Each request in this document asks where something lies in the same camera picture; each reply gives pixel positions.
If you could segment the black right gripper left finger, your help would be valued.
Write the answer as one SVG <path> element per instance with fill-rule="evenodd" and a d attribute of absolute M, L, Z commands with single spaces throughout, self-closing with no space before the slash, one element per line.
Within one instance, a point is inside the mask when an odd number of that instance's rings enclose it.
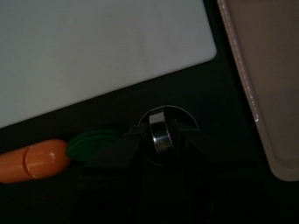
<path fill-rule="evenodd" d="M 76 224 L 133 224 L 141 145 L 147 125 L 135 126 L 84 164 L 79 175 Z"/>

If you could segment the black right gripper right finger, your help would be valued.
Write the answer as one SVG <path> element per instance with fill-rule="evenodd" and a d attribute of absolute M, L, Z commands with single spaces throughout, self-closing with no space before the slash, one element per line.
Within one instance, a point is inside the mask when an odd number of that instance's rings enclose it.
<path fill-rule="evenodd" d="M 267 196 L 256 162 L 192 126 L 177 122 L 179 159 L 196 224 L 268 224 Z"/>

